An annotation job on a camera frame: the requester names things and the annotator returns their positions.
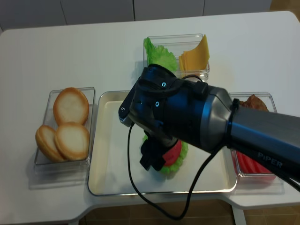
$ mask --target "white cabinet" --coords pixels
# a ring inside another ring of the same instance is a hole
[[[132,0],[61,0],[67,24],[133,21]]]
[[[135,20],[202,16],[204,0],[134,0]]]
[[[12,28],[66,24],[60,0],[0,0],[0,24]]]
[[[205,0],[203,15],[265,12],[272,0]]]

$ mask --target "clear plastic container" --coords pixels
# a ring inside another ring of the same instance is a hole
[[[189,34],[189,35],[171,35],[171,36],[155,36],[149,37],[154,46],[162,45],[169,52],[173,53],[176,57],[178,68],[174,72],[177,78],[183,78],[187,75],[197,75],[202,81],[208,80],[208,73],[210,71],[210,64],[206,65],[206,69],[202,70],[190,70],[190,71],[180,71],[179,68],[179,56],[183,54],[183,51],[189,51],[197,47],[197,45],[202,40],[202,34]],[[148,66],[148,59],[146,49],[144,48],[144,67]]]
[[[268,110],[273,113],[277,113],[273,98],[270,93],[267,92],[241,92],[230,93],[232,99],[238,98],[240,101],[247,101],[251,96],[255,95],[260,98],[267,106]],[[232,150],[232,157],[236,167],[237,174],[240,176],[240,183],[245,184],[265,184],[265,185],[281,185],[282,180],[272,173],[245,173],[239,164],[237,153]]]
[[[90,159],[91,159],[91,147],[93,143],[94,137],[94,124],[93,118],[94,115],[97,114],[95,112],[95,89],[93,87],[90,88],[79,88],[85,94],[90,110],[89,110],[89,117],[84,124],[87,130],[90,132],[90,144],[89,144],[89,153],[88,157],[85,160],[78,160],[78,161],[67,161],[61,163],[53,163],[51,162],[40,150],[37,148],[35,160],[34,160],[34,170],[36,173],[57,173],[57,172],[70,172],[70,171],[82,171],[86,170],[90,166]],[[43,125],[48,125],[52,127],[54,130],[58,128],[58,124],[55,121],[54,114],[53,114],[53,105],[54,102],[62,90],[53,90],[50,92],[48,98],[48,104],[44,116]]]

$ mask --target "robotic arm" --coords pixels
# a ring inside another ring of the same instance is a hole
[[[159,65],[144,68],[119,117],[151,138],[140,161],[145,169],[160,170],[162,155],[180,139],[208,153],[226,145],[293,187],[300,182],[300,118],[239,107],[225,89],[177,79]]]

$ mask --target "wooden floor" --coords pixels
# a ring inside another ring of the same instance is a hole
[[[270,11],[289,10],[300,20],[300,0],[273,0]],[[184,202],[160,204],[180,214]],[[247,225],[300,225],[300,206],[244,211]],[[149,205],[96,209],[80,220],[81,225],[234,225],[231,206],[220,200],[191,202],[182,221],[172,221]]]

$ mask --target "bread slice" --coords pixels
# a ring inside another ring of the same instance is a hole
[[[53,114],[58,125],[67,122],[84,124],[89,116],[89,102],[77,88],[66,88],[57,96]]]
[[[42,125],[36,131],[37,146],[41,152],[52,162],[64,162],[66,158],[57,150],[55,143],[55,130],[47,125]]]
[[[82,160],[88,156],[90,134],[79,123],[69,122],[60,125],[54,141],[60,153],[69,160]]]

